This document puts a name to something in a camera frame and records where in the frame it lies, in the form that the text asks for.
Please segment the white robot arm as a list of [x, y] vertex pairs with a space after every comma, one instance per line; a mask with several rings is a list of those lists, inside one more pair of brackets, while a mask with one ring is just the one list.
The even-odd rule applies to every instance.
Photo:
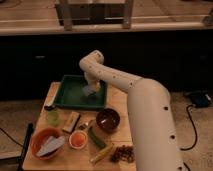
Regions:
[[103, 65], [94, 50], [79, 61], [89, 85], [103, 80], [127, 94], [136, 171], [185, 171], [170, 107], [170, 93], [158, 81]]

